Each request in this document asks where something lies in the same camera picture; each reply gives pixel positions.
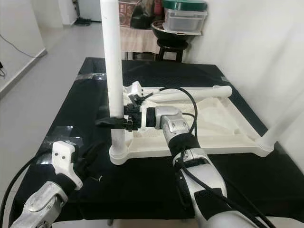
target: white cylinder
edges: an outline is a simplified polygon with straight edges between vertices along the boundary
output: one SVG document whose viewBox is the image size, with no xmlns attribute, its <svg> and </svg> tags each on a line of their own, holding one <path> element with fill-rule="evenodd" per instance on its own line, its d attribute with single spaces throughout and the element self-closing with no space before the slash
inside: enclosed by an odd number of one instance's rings
<svg viewBox="0 0 304 228">
<path fill-rule="evenodd" d="M 107 74 L 110 117 L 124 117 L 123 71 L 121 60 L 118 0 L 100 0 L 104 37 L 104 57 Z M 112 129 L 110 159 L 114 164 L 126 161 L 127 147 L 124 129 Z"/>
<path fill-rule="evenodd" d="M 148 98 L 149 101 L 158 102 L 182 102 L 188 101 L 189 98 L 181 91 L 173 90 L 172 93 L 159 93 Z M 202 88 L 200 90 L 187 89 L 187 91 L 193 96 L 194 100 L 199 101 L 207 97 L 229 97 L 232 94 L 232 88 L 228 85 L 214 86 L 211 88 Z"/>
<path fill-rule="evenodd" d="M 278 121 L 268 129 L 263 137 L 256 140 L 257 145 L 265 151 L 273 151 L 274 144 L 279 140 L 281 134 L 302 112 L 304 112 L 304 92 L 286 108 L 286 111 L 280 116 Z"/>
</svg>

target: electrical cord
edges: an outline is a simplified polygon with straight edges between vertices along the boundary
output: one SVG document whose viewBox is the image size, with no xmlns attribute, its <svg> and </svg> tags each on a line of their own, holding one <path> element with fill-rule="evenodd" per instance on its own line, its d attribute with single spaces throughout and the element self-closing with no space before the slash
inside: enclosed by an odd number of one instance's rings
<svg viewBox="0 0 304 228">
<path fill-rule="evenodd" d="M 192 116 L 194 118 L 194 115 L 191 113 L 182 113 L 183 115 L 189 115 Z M 194 126 L 194 134 L 195 134 L 195 138 L 198 139 L 198 127 L 197 127 L 197 123 L 195 123 Z"/>
<path fill-rule="evenodd" d="M 185 151 L 182 150 L 180 153 L 180 161 L 181 161 L 181 168 L 185 172 L 187 176 L 189 176 L 191 179 L 193 179 L 195 182 L 197 182 L 200 186 L 202 186 L 205 190 L 209 191 L 212 195 L 217 197 L 218 199 L 222 200 L 226 204 L 228 204 L 231 208 L 239 211 L 244 216 L 246 216 L 249 220 L 251 220 L 255 225 L 257 225 L 259 228 L 267 228 L 262 222 L 260 222 L 255 216 L 253 216 L 251 213 L 249 213 L 247 210 L 243 209 L 240 205 L 233 202 L 232 200 L 228 199 L 227 197 L 218 194 L 215 192 L 211 187 L 209 187 L 207 184 L 202 182 L 200 179 L 198 179 L 196 176 L 194 176 L 186 167 L 184 164 L 184 153 Z"/>
<path fill-rule="evenodd" d="M 22 54 L 24 54 L 24 55 L 26 55 L 26 56 L 28 56 L 28 57 L 31 57 L 31 58 L 42 58 L 43 56 L 45 56 L 45 55 L 47 54 L 47 52 L 46 52 L 46 53 L 44 53 L 43 55 L 40 55 L 40 56 L 31 56 L 31 55 L 25 53 L 24 51 L 21 51 L 18 47 L 16 47 L 16 45 L 14 45 L 13 43 L 9 42 L 9 41 L 8 41 L 7 39 L 5 39 L 1 34 L 0 34 L 0 37 L 1 37 L 5 42 L 7 42 L 7 43 L 9 43 L 10 45 L 12 45 L 18 52 L 21 52 Z"/>
<path fill-rule="evenodd" d="M 0 69 L 0 71 L 1 71 L 1 73 L 2 73 L 2 74 L 0 74 L 0 76 L 1 76 L 1 77 L 4 77 L 4 76 L 5 76 L 5 72 L 4 72 L 2 69 Z"/>
<path fill-rule="evenodd" d="M 16 180 L 18 179 L 18 177 L 22 174 L 22 172 L 32 163 L 35 162 L 39 157 L 41 157 L 42 155 L 49 153 L 49 151 L 45 151 L 43 153 L 40 153 L 38 155 L 36 155 L 35 157 L 33 157 L 31 160 L 29 160 L 24 166 L 21 167 L 21 169 L 17 172 L 17 174 L 14 176 L 14 178 L 10 181 L 9 186 L 7 187 L 5 194 L 3 196 L 2 199 L 2 203 L 1 203 L 1 207 L 0 207 L 0 228 L 3 228 L 3 218 L 4 218 L 4 210 L 5 210 L 5 205 L 6 202 L 8 200 L 9 197 L 9 193 L 11 191 L 11 189 L 13 188 Z"/>
<path fill-rule="evenodd" d="M 253 210 L 256 211 L 257 215 L 270 227 L 270 228 L 276 228 L 274 224 L 250 201 L 250 199 L 247 198 L 247 196 L 242 193 L 240 189 L 238 189 L 235 184 L 229 180 L 228 178 L 223 177 L 224 181 L 230 185 L 243 199 L 251 206 Z"/>
<path fill-rule="evenodd" d="M 164 90 L 167 90 L 167 89 L 177 89 L 177 90 L 180 90 L 180 91 L 182 91 L 183 93 L 185 93 L 190 98 L 190 100 L 191 100 L 191 102 L 192 102 L 192 104 L 194 106 L 194 120 L 193 120 L 193 124 L 192 124 L 192 126 L 191 126 L 191 128 L 189 130 L 189 132 L 191 133 L 193 131 L 194 126 L 196 125 L 196 122 L 197 122 L 197 119 L 198 119 L 198 107 L 196 105 L 196 102 L 195 102 L 194 98 L 192 97 L 192 95 L 187 90 L 185 90 L 185 89 L 183 89 L 181 87 L 174 87 L 174 86 L 168 87 L 167 86 L 167 87 L 159 89 L 159 91 L 161 92 L 161 91 L 164 91 Z M 146 100 L 147 98 L 149 98 L 150 96 L 153 96 L 153 95 L 154 95 L 154 93 L 150 93 L 147 96 L 143 97 L 143 100 Z"/>
</svg>

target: black velcro strap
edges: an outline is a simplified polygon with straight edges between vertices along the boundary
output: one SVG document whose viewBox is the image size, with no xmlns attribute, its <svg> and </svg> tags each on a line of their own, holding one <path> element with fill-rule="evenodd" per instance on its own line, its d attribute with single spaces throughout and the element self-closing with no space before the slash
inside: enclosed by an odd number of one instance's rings
<svg viewBox="0 0 304 228">
<path fill-rule="evenodd" d="M 184 210 L 194 216 L 190 191 L 183 173 L 179 170 L 177 173 L 175 173 L 175 178 L 177 183 L 177 191 L 181 200 L 180 202 Z"/>
<path fill-rule="evenodd" d="M 175 157 L 181 150 L 200 148 L 200 144 L 194 135 L 190 133 L 179 134 L 172 138 L 168 144 L 171 154 Z"/>
<path fill-rule="evenodd" d="M 218 194 L 223 194 L 221 188 L 213 190 Z M 200 212 L 206 220 L 221 212 L 232 210 L 225 202 L 221 201 L 207 190 L 195 192 L 194 198 Z"/>
<path fill-rule="evenodd" d="M 186 168 L 198 166 L 198 165 L 204 165 L 204 164 L 209 164 L 209 161 L 205 158 L 196 158 L 189 161 L 184 161 L 184 165 Z M 178 158 L 177 161 L 174 163 L 174 168 L 175 170 L 182 169 L 181 158 Z"/>
<path fill-rule="evenodd" d="M 60 173 L 49 179 L 49 181 L 59 185 L 67 196 L 76 188 L 76 184 L 66 175 Z"/>
<path fill-rule="evenodd" d="M 155 127 L 155 125 L 156 125 L 155 108 L 147 108 L 146 127 Z"/>
</svg>

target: tiled floor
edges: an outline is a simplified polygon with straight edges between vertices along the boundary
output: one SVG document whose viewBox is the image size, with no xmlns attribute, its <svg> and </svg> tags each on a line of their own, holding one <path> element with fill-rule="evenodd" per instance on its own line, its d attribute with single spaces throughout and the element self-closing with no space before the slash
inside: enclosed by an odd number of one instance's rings
<svg viewBox="0 0 304 228">
<path fill-rule="evenodd" d="M 103 57 L 100 23 L 71 27 L 60 41 L 0 100 L 0 199 L 19 168 L 37 151 L 85 57 Z M 6 209 L 4 228 L 13 188 Z M 105 220 L 60 222 L 53 228 L 106 228 Z M 116 220 L 119 228 L 196 228 L 194 220 Z"/>
</svg>

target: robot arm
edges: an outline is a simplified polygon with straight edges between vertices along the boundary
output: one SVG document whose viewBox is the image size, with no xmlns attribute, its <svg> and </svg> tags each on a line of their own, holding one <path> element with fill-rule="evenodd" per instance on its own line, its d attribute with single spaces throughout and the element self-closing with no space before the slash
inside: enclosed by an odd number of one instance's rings
<svg viewBox="0 0 304 228">
<path fill-rule="evenodd" d="M 22 214 L 11 228 L 50 228 L 59 216 L 73 190 L 82 187 L 87 177 L 86 168 L 96 158 L 102 144 L 98 144 L 77 159 L 77 146 L 67 142 L 53 143 L 52 164 L 56 175 L 30 196 Z"/>
<path fill-rule="evenodd" d="M 142 124 L 139 106 L 129 104 L 125 106 L 128 119 L 105 118 L 96 124 L 110 128 L 125 128 L 129 131 L 137 130 Z M 221 228 L 242 227 L 256 228 L 249 219 L 220 200 L 214 199 L 210 193 L 191 179 L 181 166 L 183 165 L 200 181 L 210 186 L 218 194 L 227 196 L 225 183 L 196 139 L 189 133 L 189 126 L 182 116 L 182 112 L 169 106 L 148 108 L 146 126 L 162 129 L 176 170 L 177 186 L 186 204 L 192 205 L 199 227 Z M 47 181 L 25 203 L 21 216 L 12 224 L 11 228 L 50 228 L 59 216 L 62 207 L 73 190 L 82 187 L 86 177 L 86 166 L 95 160 L 96 153 L 92 150 L 87 159 L 80 162 L 77 158 L 77 148 L 67 142 L 53 144 L 52 164 L 56 176 Z"/>
</svg>

